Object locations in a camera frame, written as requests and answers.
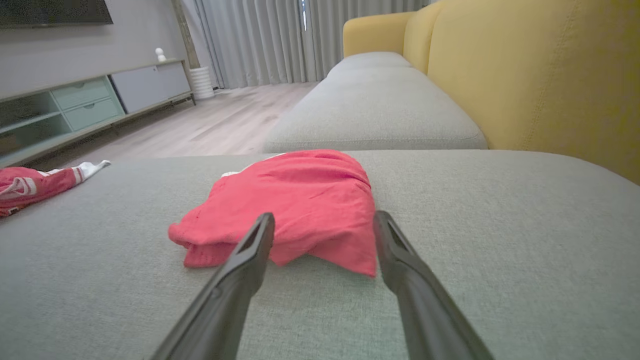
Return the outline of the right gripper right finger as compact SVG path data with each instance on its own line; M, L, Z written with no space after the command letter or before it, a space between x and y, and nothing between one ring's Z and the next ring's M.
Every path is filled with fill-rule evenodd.
M382 280L397 297L409 358L493 359L478 333L388 212L375 212L374 233Z

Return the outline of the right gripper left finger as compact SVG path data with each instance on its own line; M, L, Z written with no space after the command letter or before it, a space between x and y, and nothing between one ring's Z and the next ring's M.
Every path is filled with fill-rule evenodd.
M250 301L265 278L275 218L261 214L176 322L153 360L234 360Z

